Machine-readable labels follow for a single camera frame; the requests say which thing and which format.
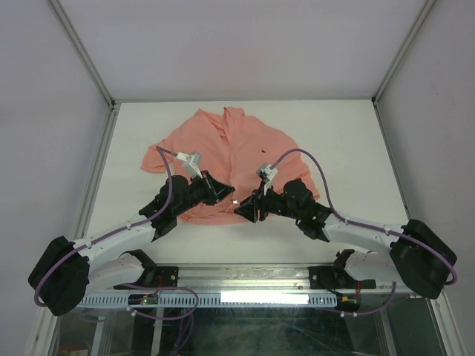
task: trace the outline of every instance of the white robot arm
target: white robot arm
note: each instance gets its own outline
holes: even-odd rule
[[[375,281],[405,284],[422,297],[439,296],[456,255],[421,221],[406,225],[385,225],[345,217],[313,199],[301,179],[288,182],[284,192],[272,190],[275,166],[258,170],[261,186],[235,209],[235,213],[256,223],[268,214],[295,219],[297,227],[313,240],[346,243],[363,251],[343,250],[330,267],[318,267],[316,280],[326,289],[353,289],[357,282],[376,287]]]
[[[30,277],[54,315],[72,310],[91,292],[124,283],[158,287],[158,267],[141,248],[164,236],[177,225],[177,217],[204,203],[214,205],[234,188],[200,171],[200,155],[176,154],[191,176],[172,176],[155,199],[138,215],[101,237],[73,242],[58,237],[47,247]],[[282,194],[272,190],[277,170],[263,165],[258,171],[259,189],[244,200],[235,213],[256,223],[268,214],[295,220],[313,240],[347,243],[364,251],[343,250],[332,266],[316,267],[316,281],[326,289],[375,288],[375,280],[404,283],[417,294],[437,298],[453,272],[456,255],[423,223],[382,225],[343,217],[317,203],[300,179],[288,182]]]
[[[57,237],[47,247],[28,278],[54,315],[72,310],[93,291],[136,283],[155,287],[157,265],[141,248],[177,226],[177,217],[198,204],[214,205],[235,189],[200,171],[198,153],[176,154],[191,183],[172,176],[138,215],[99,236],[73,242]]]

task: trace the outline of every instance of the wire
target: wire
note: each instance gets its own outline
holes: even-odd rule
[[[429,245],[426,245],[425,243],[422,243],[421,241],[409,236],[409,235],[406,235],[406,234],[402,234],[400,232],[397,232],[397,231],[394,231],[394,230],[389,230],[389,231],[386,231],[384,228],[380,228],[378,226],[374,226],[374,225],[371,225],[371,224],[366,224],[364,222],[358,222],[358,221],[353,221],[353,220],[349,220],[349,219],[346,219],[345,217],[343,217],[340,213],[338,213],[335,209],[335,206],[333,205],[333,202],[331,200],[331,197],[330,197],[330,190],[328,188],[328,182],[327,182],[327,178],[325,177],[325,174],[323,172],[323,169],[321,168],[320,164],[318,163],[317,159],[308,151],[305,151],[305,150],[302,150],[301,148],[293,148],[291,150],[288,150],[286,153],[284,153],[277,161],[275,161],[275,163],[273,165],[271,165],[271,169],[274,169],[281,161],[282,159],[284,159],[286,156],[288,156],[289,154],[293,153],[293,152],[301,152],[303,154],[306,154],[314,163],[315,165],[317,166],[318,168],[318,171],[320,172],[320,175],[321,175],[321,178],[324,182],[324,187],[325,187],[325,194],[327,195],[327,199],[328,199],[328,204],[330,206],[330,208],[332,209],[332,212],[334,213],[334,215],[336,215],[337,218],[339,218],[341,221],[345,221],[345,223],[347,224],[350,224],[350,225],[354,225],[354,226],[358,226],[360,228],[368,228],[370,230],[374,230],[374,231],[378,231],[378,232],[384,232],[384,233],[388,233],[390,235],[393,235],[393,236],[396,236],[396,237],[401,237],[402,239],[404,240],[407,240],[407,241],[410,241],[411,243],[415,244],[415,245],[419,245],[421,246],[423,249],[429,251],[432,255],[434,255],[435,257],[437,257],[439,260],[441,260],[441,262],[448,268],[448,270],[451,272],[452,274],[452,279],[449,280],[448,282],[445,283],[445,285],[450,285],[450,284],[455,284],[456,281],[459,279],[458,278],[458,275],[457,275],[457,272],[455,270],[455,268],[451,265],[450,262],[447,261],[447,259],[445,257],[443,257],[439,252],[437,252],[436,250],[434,250],[433,248],[431,248]]]
[[[191,314],[188,318],[188,321],[186,322],[185,327],[183,328],[183,319],[180,321],[180,330],[178,332],[178,337],[175,341],[174,348],[171,350],[170,356],[177,356],[178,352],[188,343],[189,338],[193,334],[193,328],[194,328],[194,316]],[[185,340],[180,343],[181,339],[186,333],[186,330],[188,329],[188,334],[186,335]]]
[[[165,148],[162,148],[162,147],[160,147],[160,149],[161,149],[163,152],[165,152],[166,154],[171,154],[173,157],[178,156],[178,154],[177,154],[176,152],[169,151],[169,150],[167,150],[167,149],[165,149]]]
[[[135,286],[133,284],[122,284],[124,287],[131,288],[131,289],[143,289],[143,290],[149,290],[149,289],[155,289],[155,287],[140,287],[140,286]],[[190,310],[188,310],[185,314],[179,315],[177,317],[154,317],[153,315],[148,315],[144,314],[141,311],[138,311],[134,308],[128,307],[128,310],[132,310],[132,314],[137,314],[142,317],[147,317],[148,319],[153,319],[153,320],[180,320],[184,319],[185,317],[188,317],[191,315],[198,307],[198,304],[200,303],[200,297],[198,296],[197,292],[195,292],[193,289],[187,288],[187,287],[162,287],[160,289],[161,291],[187,291],[188,293],[191,293],[194,295],[194,298],[196,299],[194,302],[194,305]]]
[[[162,278],[162,276],[158,276],[157,279],[160,281],[160,284],[158,285],[158,289],[157,289],[156,291],[154,291],[154,293],[153,293],[152,295],[158,293],[159,290],[160,290],[160,288],[162,288],[162,286],[163,286],[163,278]]]
[[[336,291],[335,288],[330,288],[329,286],[324,286],[324,284],[321,282],[321,280],[317,280],[317,283],[319,284],[320,287],[323,289],[326,289],[330,293],[336,295],[337,297],[343,297],[343,293],[340,293],[339,291]]]
[[[356,281],[356,299],[359,299],[360,293],[361,293],[361,282],[357,280]]]
[[[343,313],[343,315],[349,315],[349,316],[371,315],[371,314],[375,314],[377,312],[380,312],[381,310],[383,310],[387,306],[389,306],[391,304],[391,302],[393,301],[395,296],[396,296],[396,282],[393,282],[393,287],[391,289],[391,294],[389,294],[389,297],[385,300],[385,302],[382,303],[377,308],[374,308],[374,309],[371,309],[371,310],[368,310],[368,311],[361,311],[361,312],[358,312],[358,313],[356,313],[356,312],[353,313],[353,312],[350,312],[350,311],[339,311],[339,310],[335,310],[335,309],[324,309],[324,310],[327,311],[327,312],[334,312],[334,313],[338,313],[338,314]]]
[[[146,223],[149,223],[150,221],[152,221],[153,219],[155,219],[156,217],[160,216],[164,210],[168,207],[168,204],[170,203],[171,201],[171,192],[173,190],[173,179],[171,178],[171,171],[170,171],[170,165],[168,164],[167,160],[166,160],[166,157],[165,157],[165,154],[163,152],[167,152],[168,150],[163,150],[161,147],[159,146],[156,146],[157,148],[157,151],[158,153],[160,154],[160,156],[162,157],[163,159],[163,162],[165,163],[165,167],[166,167],[166,173],[168,174],[168,184],[169,184],[169,188],[168,188],[168,195],[166,197],[166,201],[165,201],[165,204],[162,206],[162,208],[160,208],[159,211],[157,211],[157,213],[153,214],[151,217],[147,218],[147,219],[144,219],[144,220],[141,220],[141,221],[138,221],[138,222],[134,222],[133,224],[130,225],[131,228],[135,228],[137,226],[140,226],[140,225],[143,225],[143,224],[146,224]],[[125,231],[125,230],[128,230],[128,227],[127,226],[123,226],[121,228],[116,228],[115,230],[113,231],[110,231],[108,232],[107,234],[104,234],[102,235],[101,237],[98,237],[97,239],[95,240],[92,240],[91,241],[91,244],[92,245],[95,245],[97,243],[100,243],[101,241],[111,237],[111,236],[114,236],[115,234],[118,234],[122,231]],[[42,287],[43,285],[45,284],[45,282],[48,280],[48,278],[53,274],[53,272],[55,272],[55,270],[58,269],[58,267],[61,266],[61,264],[64,263],[64,261],[68,260],[69,258],[71,258],[73,255],[75,255],[77,252],[80,252],[82,250],[84,250],[85,248],[87,248],[86,245],[82,245],[78,248],[75,248],[74,250],[72,250],[71,252],[67,253],[65,256],[63,256],[62,258],[59,259],[58,262],[56,262],[46,273],[45,275],[43,276],[43,278],[39,281],[38,283],[38,286],[36,287],[35,289],[35,295],[34,295],[34,301],[35,301],[35,304],[37,306],[41,306],[41,307],[45,307],[46,304],[43,303],[42,301],[40,301],[39,299],[39,292],[42,290]]]

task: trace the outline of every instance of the enclosure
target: enclosure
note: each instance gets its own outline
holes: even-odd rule
[[[178,322],[112,309],[124,309],[134,293],[98,292],[56,318],[34,306],[26,280],[54,237],[98,235],[150,202],[166,174],[140,170],[149,145],[200,109],[223,115],[228,107],[312,153],[345,214],[425,221],[456,252],[459,282],[437,300],[400,286],[387,309],[340,318],[322,308],[333,306],[334,295],[312,287],[309,268],[327,266],[351,245],[308,239],[282,217],[179,221],[145,252],[159,266],[176,266],[178,285],[199,294],[182,355],[474,349],[472,1],[25,0],[2,7],[2,296],[21,306],[1,312],[6,355],[54,355],[71,344],[86,355],[169,355]],[[327,205],[318,170],[303,159]],[[376,281],[361,295],[377,307],[391,287]],[[221,300],[253,290],[305,294],[311,307]],[[141,310],[169,316],[190,306],[181,294],[159,298]],[[102,322],[85,323],[85,311]]]

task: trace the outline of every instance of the purple cable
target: purple cable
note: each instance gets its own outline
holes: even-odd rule
[[[368,311],[357,312],[355,316],[371,315],[371,314],[380,312],[381,310],[385,309],[387,306],[391,304],[395,296],[396,296],[396,282],[393,282],[393,288],[391,289],[391,294],[389,294],[389,297],[386,299],[384,303],[382,303],[378,308],[374,308]],[[335,310],[335,309],[324,309],[324,311],[341,314],[341,311]],[[351,317],[354,315],[352,312],[349,312],[349,311],[344,311],[343,314],[349,315]]]
[[[327,182],[327,178],[325,177],[324,171],[323,171],[323,169],[321,169],[321,166],[317,162],[317,159],[310,152],[302,150],[301,148],[293,148],[291,150],[288,150],[285,154],[283,154],[277,161],[275,161],[275,163],[273,165],[271,165],[270,168],[271,169],[275,168],[282,161],[282,159],[284,159],[288,154],[291,154],[292,152],[301,152],[303,154],[306,154],[315,163],[318,170],[320,171],[321,178],[324,182],[325,194],[327,195],[328,204],[330,205],[330,208],[332,209],[332,212],[334,213],[334,215],[336,215],[337,218],[339,218],[341,221],[345,221],[346,223],[348,223],[350,225],[358,226],[360,228],[368,228],[370,230],[386,233],[386,231],[383,228],[380,228],[378,226],[365,224],[363,222],[358,222],[358,221],[353,221],[353,220],[347,220],[347,219],[345,219],[345,217],[343,217],[340,213],[338,213],[336,211],[335,206],[333,205],[333,202],[330,198],[330,190],[328,188],[328,182]],[[435,257],[437,257],[439,260],[441,260],[442,263],[444,263],[444,265],[448,268],[448,270],[452,274],[452,279],[449,280],[448,282],[446,282],[445,283],[446,285],[455,284],[455,282],[459,279],[458,275],[457,275],[457,272],[456,272],[455,268],[451,265],[451,263],[448,262],[445,257],[443,257],[439,252],[437,252],[436,250],[431,248],[429,245],[426,245],[425,243],[422,243],[421,241],[416,240],[415,238],[413,238],[409,235],[401,234],[400,232],[397,232],[397,231],[389,230],[387,233],[390,234],[390,235],[396,236],[396,237],[401,237],[404,240],[407,240],[407,241],[410,241],[410,242],[412,242],[416,245],[419,245],[423,249],[429,251],[431,254],[433,254]]]
[[[124,287],[130,288],[130,289],[141,289],[141,290],[142,289],[143,290],[149,290],[149,289],[155,290],[155,289],[157,289],[157,288],[154,288],[154,287],[135,286],[135,285],[129,284],[129,283],[122,284],[122,285]],[[160,288],[160,291],[187,291],[188,293],[191,293],[191,294],[194,295],[194,298],[196,299],[196,301],[194,302],[194,305],[192,306],[192,308],[190,310],[188,310],[185,314],[179,315],[177,317],[154,317],[153,315],[148,315],[148,314],[142,313],[141,311],[138,311],[134,308],[130,308],[130,310],[132,310],[133,313],[136,313],[136,314],[140,315],[141,317],[147,317],[148,319],[152,319],[152,320],[180,320],[180,319],[184,319],[185,317],[188,317],[190,314],[193,314],[193,312],[198,307],[198,304],[200,303],[200,297],[198,296],[197,292],[195,292],[193,289],[190,289],[190,288],[187,288],[187,287],[162,287],[162,288]]]
[[[188,343],[189,338],[193,334],[193,328],[194,328],[194,316],[193,314],[190,315],[188,318],[188,321],[186,322],[185,327],[183,328],[183,319],[180,321],[180,331],[178,334],[178,338],[175,341],[174,348],[171,350],[170,356],[176,356],[178,352]],[[180,341],[183,339],[183,336],[186,333],[186,330],[188,330],[188,335],[186,335],[185,340],[180,343]]]
[[[146,224],[148,222],[150,222],[151,220],[155,219],[156,217],[158,217],[159,215],[161,215],[164,210],[167,208],[168,204],[170,203],[171,201],[171,191],[173,189],[173,183],[172,183],[172,179],[171,179],[171,171],[170,171],[170,165],[168,164],[167,160],[166,160],[166,157],[165,157],[165,154],[163,152],[166,152],[166,153],[170,153],[170,154],[174,154],[173,152],[170,152],[168,150],[163,150],[161,147],[157,146],[157,151],[158,153],[160,154],[160,156],[162,157],[163,159],[163,162],[165,163],[165,167],[166,167],[166,173],[168,174],[168,183],[169,183],[169,187],[168,187],[168,195],[166,197],[166,201],[165,201],[165,204],[163,205],[162,208],[160,208],[159,211],[157,211],[157,213],[153,214],[151,217],[147,218],[147,219],[144,219],[142,221],[138,221],[138,222],[134,222],[133,224],[131,224],[131,227],[132,228],[135,228],[136,226],[140,226],[140,225],[143,225],[143,224]],[[100,243],[101,241],[107,239],[108,237],[111,237],[111,236],[114,236],[115,234],[118,234],[122,231],[125,231],[127,230],[127,226],[123,226],[121,228],[117,228],[113,231],[110,231],[108,232],[107,234],[104,234],[102,235],[101,237],[98,237],[97,239],[91,241],[91,244],[92,245],[95,245],[97,243]],[[38,283],[38,286],[36,287],[35,289],[35,296],[34,296],[34,300],[35,300],[35,304],[37,306],[46,306],[46,304],[44,304],[43,302],[41,302],[39,300],[39,292],[42,290],[42,287],[43,285],[45,284],[46,280],[53,274],[53,272],[55,272],[55,270],[61,266],[61,264],[63,264],[64,261],[66,261],[67,259],[69,259],[71,256],[75,255],[76,252],[80,252],[82,250],[84,250],[85,248],[87,248],[86,245],[82,245],[78,248],[75,248],[73,251],[67,253],[64,257],[62,257],[61,259],[59,259],[58,262],[56,262],[53,267],[51,267],[46,273],[45,275],[43,276],[43,278],[39,281]]]
[[[178,154],[176,152],[172,152],[172,151],[169,151],[167,150],[166,148],[161,148],[160,147],[160,150],[162,150],[163,152],[165,152],[166,154],[171,154],[173,157],[176,157],[178,156]]]

